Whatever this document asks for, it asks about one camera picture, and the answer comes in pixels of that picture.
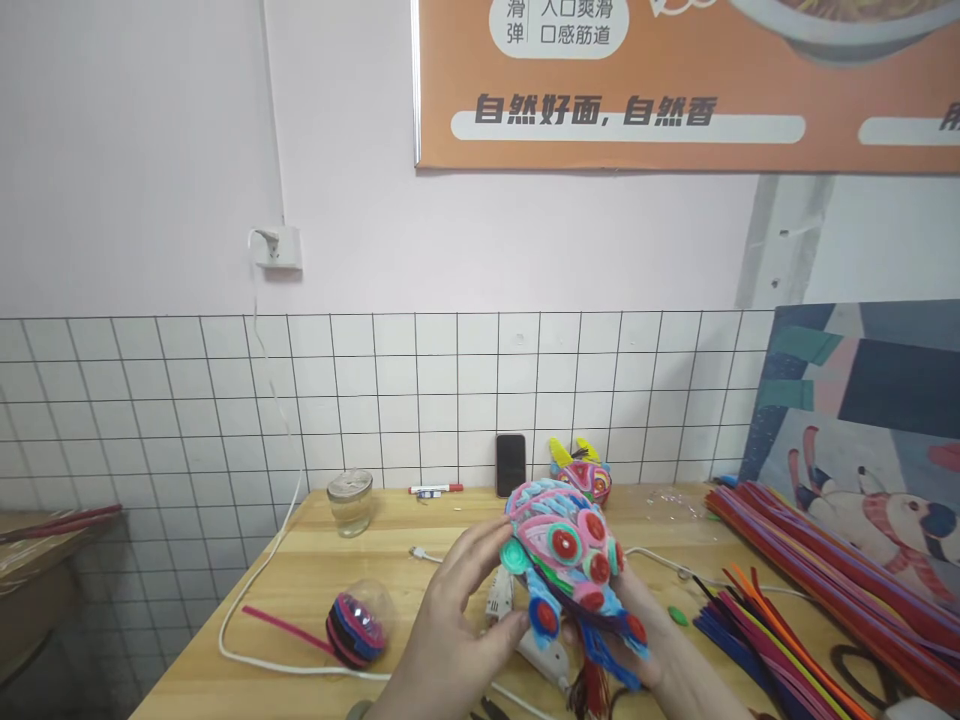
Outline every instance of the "white tile wall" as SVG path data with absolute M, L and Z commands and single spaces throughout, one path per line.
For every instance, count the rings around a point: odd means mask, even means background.
M 0 508 L 127 508 L 77 558 L 87 605 L 75 630 L 135 702 L 266 547 L 301 464 L 314 490 L 353 466 L 378 486 L 492 486 L 496 434 L 516 432 L 531 475 L 549 472 L 551 437 L 583 436 L 616 483 L 702 481 L 739 465 L 771 322 L 0 320 Z

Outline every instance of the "jar lid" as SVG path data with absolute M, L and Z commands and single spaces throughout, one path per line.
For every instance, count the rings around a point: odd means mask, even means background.
M 372 485 L 373 475 L 366 470 L 353 468 L 340 473 L 327 485 L 327 497 L 340 502 L 353 500 L 370 490 Z

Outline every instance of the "glass jar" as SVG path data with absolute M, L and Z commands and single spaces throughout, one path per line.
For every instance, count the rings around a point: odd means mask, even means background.
M 340 537 L 356 537 L 373 517 L 373 476 L 366 470 L 347 470 L 327 485 L 330 512 Z

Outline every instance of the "wooden table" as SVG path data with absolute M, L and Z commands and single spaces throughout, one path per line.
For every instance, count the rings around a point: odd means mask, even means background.
M 730 563 L 744 568 L 755 565 L 760 569 L 762 583 L 786 584 L 726 526 L 705 517 L 702 498 L 707 490 L 703 485 L 618 485 L 606 515 L 624 548 L 642 545 L 714 578 L 721 577 L 721 568 Z M 290 532 L 279 552 L 244 602 L 325 637 L 324 620 L 337 593 L 361 578 L 376 578 L 389 588 L 398 614 L 388 652 L 371 668 L 374 672 L 386 672 L 400 658 L 423 590 L 436 568 L 433 563 L 411 557 L 409 548 L 420 545 L 429 554 L 442 556 L 466 527 L 502 512 L 504 501 L 486 488 L 445 494 L 428 502 L 418 502 L 403 490 L 376 491 L 375 495 L 377 515 L 370 528 L 357 538 L 344 540 L 336 534 L 324 493 L 312 493 L 291 519 Z M 682 582 L 673 570 L 641 555 L 634 554 L 629 561 L 665 607 L 675 605 L 693 619 L 704 602 L 696 584 Z M 222 658 L 217 650 L 217 634 L 243 582 L 147 696 L 134 714 L 135 720 L 340 720 L 357 700 L 379 694 L 382 686 L 374 682 L 281 675 Z M 477 627 L 483 620 L 491 582 L 492 576 L 467 609 Z M 526 602 L 522 590 L 518 600 L 521 597 Z M 809 602 L 786 595 L 773 597 L 781 613 L 825 667 L 829 665 L 830 648 L 849 642 Z M 692 625 L 684 632 L 749 707 L 773 712 L 766 696 L 722 651 Z M 226 644 L 235 652 L 286 665 L 330 664 L 322 653 L 301 640 L 239 612 L 231 620 Z M 519 655 L 514 655 L 499 681 L 558 720 L 573 717 L 564 710 L 559 692 Z M 508 700 L 493 697 L 514 720 L 532 717 Z M 617 715 L 663 717 L 647 693 L 624 698 L 618 703 Z

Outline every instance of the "smartphone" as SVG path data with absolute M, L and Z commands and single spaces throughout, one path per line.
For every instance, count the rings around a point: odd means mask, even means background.
M 527 439 L 497 435 L 497 497 L 510 497 L 527 479 Z

